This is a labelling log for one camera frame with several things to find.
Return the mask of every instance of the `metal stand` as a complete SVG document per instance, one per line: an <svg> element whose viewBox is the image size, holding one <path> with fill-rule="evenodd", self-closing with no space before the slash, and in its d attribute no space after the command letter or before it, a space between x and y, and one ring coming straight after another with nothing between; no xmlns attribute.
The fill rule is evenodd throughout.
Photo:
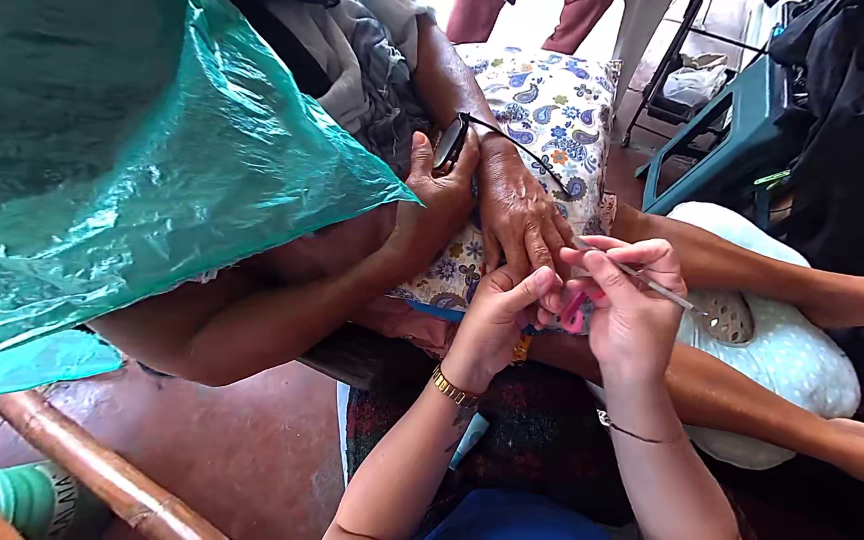
<svg viewBox="0 0 864 540"><path fill-rule="evenodd" d="M736 41L735 39L726 37L725 35L712 33L711 31L702 30L701 28L694 28L692 25L695 23L695 19L699 15L699 10L702 8L702 2L703 0L689 0L688 6L685 7L685 14L682 17L681 24L678 26L675 37L672 39L672 43L669 44L669 48L665 51L665 55L662 57L661 62L659 62L658 66L655 68L652 78L642 90L642 101L638 104L635 114L631 117L629 127L625 129L625 134L622 136L623 147L629 146L633 128L640 128L662 138L669 139L668 135L639 124L639 117L642 114L642 111L646 108L649 110L650 117L656 117L669 124L678 125L690 121L690 107L684 104L678 105L674 102L670 102L662 95L662 87L665 85L669 73L678 69L679 53L682 51L682 46L685 44L689 32L694 32L700 36L712 38L719 42L735 45L736 47L755 51L757 56L752 59L753 62L758 60L759 56L765 54L765 50L759 47Z"/></svg>

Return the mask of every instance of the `wrinkled hand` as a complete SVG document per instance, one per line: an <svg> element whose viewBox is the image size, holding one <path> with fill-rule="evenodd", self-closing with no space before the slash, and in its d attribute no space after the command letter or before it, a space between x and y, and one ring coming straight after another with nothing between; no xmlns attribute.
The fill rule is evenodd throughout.
<svg viewBox="0 0 864 540"><path fill-rule="evenodd" d="M399 202L395 228L386 241L396 253L403 280L425 272L438 252L469 222L475 205L472 178L478 162L478 137L470 130L452 171L437 177L432 172L428 137L418 131L413 134L412 171L405 184L425 207Z"/></svg>
<svg viewBox="0 0 864 540"><path fill-rule="evenodd" d="M682 320L682 308L646 287L612 263L645 267L643 276L679 296L687 295L679 260L666 240L629 244L608 236L582 236L606 251L561 250L563 261L581 266L589 276L570 279L566 289L582 290L595 309L589 321L588 345L609 380L661 381Z"/></svg>
<svg viewBox="0 0 864 540"><path fill-rule="evenodd" d="M561 262L559 250L570 245L572 229L515 147L509 143L504 151L485 154L478 179L486 272L495 270L505 253L506 263L519 278L548 266L567 279L569 268ZM562 308L558 291L541 304L558 313Z"/></svg>
<svg viewBox="0 0 864 540"><path fill-rule="evenodd" d="M482 277L441 363L445 378L462 390L485 391L495 374L512 362L512 350L528 324L524 310L556 285L555 273L546 266L519 284L509 266Z"/></svg>

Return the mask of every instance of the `tattoo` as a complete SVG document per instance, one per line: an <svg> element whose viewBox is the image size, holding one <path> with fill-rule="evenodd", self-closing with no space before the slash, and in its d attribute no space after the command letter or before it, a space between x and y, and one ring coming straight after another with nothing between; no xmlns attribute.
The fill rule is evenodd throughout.
<svg viewBox="0 0 864 540"><path fill-rule="evenodd" d="M475 411L478 411L478 407L475 406L460 406L458 412L455 413L455 420L452 421L453 427L459 426L467 426L469 422L475 416ZM462 442L462 437L466 436L466 432L463 430L462 434L459 435L459 438L455 439L455 442L448 445L445 449L446 454L455 454L455 450L459 448L459 443Z"/></svg>
<svg viewBox="0 0 864 540"><path fill-rule="evenodd" d="M459 411L455 413L455 420L452 421L452 426L458 426L469 422L475 416L475 411L478 411L477 406L460 406Z"/></svg>
<svg viewBox="0 0 864 540"><path fill-rule="evenodd" d="M454 443L448 445L448 447L445 448L445 453L446 454L455 454L455 451L456 451L456 449L459 448L459 443L462 442L462 437L464 437L464 436L466 436L466 435L463 433L459 438L455 439Z"/></svg>

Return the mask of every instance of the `teal plastic cape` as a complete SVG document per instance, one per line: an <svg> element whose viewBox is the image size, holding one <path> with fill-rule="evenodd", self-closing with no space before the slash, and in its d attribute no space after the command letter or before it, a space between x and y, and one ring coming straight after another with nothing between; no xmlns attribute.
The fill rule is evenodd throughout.
<svg viewBox="0 0 864 540"><path fill-rule="evenodd" d="M22 344L398 200L227 0L0 0L0 391L96 371Z"/></svg>

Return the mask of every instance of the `red tiled floor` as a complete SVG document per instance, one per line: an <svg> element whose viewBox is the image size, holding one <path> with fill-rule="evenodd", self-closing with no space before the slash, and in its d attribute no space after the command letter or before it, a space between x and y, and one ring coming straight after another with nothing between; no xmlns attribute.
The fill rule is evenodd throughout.
<svg viewBox="0 0 864 540"><path fill-rule="evenodd" d="M222 388L131 364L48 395L231 538L321 538L342 497L335 381L298 362ZM0 421L0 466L40 458Z"/></svg>

